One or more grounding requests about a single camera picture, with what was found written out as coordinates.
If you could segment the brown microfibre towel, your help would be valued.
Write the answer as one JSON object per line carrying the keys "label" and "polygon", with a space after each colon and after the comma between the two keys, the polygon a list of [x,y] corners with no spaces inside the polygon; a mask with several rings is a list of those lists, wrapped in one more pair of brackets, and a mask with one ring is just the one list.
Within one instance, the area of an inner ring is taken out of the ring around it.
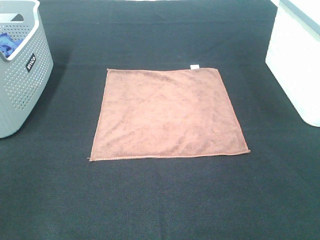
{"label": "brown microfibre towel", "polygon": [[249,151],[218,69],[108,69],[90,161]]}

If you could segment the black table cloth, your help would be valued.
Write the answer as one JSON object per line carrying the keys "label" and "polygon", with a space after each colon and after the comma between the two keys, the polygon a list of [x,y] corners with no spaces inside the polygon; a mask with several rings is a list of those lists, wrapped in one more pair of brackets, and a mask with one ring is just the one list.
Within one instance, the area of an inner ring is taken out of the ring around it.
{"label": "black table cloth", "polygon": [[[269,0],[42,0],[54,67],[0,141],[3,240],[317,240],[320,130],[265,63]],[[107,69],[219,70],[249,154],[90,162]]]}

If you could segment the grey perforated laundry basket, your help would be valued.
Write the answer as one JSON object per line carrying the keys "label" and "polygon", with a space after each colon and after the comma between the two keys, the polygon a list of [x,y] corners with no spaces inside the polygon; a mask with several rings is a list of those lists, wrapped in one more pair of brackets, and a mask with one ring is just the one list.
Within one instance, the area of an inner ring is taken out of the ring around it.
{"label": "grey perforated laundry basket", "polygon": [[54,63],[38,0],[2,0],[0,34],[23,40],[6,58],[0,52],[0,137],[17,132],[40,98]]}

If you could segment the white plastic bin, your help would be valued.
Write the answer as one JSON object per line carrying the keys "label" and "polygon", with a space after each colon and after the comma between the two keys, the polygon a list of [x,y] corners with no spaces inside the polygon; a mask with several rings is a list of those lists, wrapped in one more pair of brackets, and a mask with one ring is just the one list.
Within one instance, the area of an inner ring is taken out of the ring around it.
{"label": "white plastic bin", "polygon": [[320,2],[278,2],[265,63],[309,125],[320,125]]}

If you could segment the blue cloth in basket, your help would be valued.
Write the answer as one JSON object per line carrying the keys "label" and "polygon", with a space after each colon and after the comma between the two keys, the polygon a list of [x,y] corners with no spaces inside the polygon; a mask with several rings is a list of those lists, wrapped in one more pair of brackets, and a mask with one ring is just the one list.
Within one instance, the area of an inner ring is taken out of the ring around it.
{"label": "blue cloth in basket", "polygon": [[6,58],[8,58],[22,42],[22,39],[13,40],[7,33],[1,33],[0,51]]}

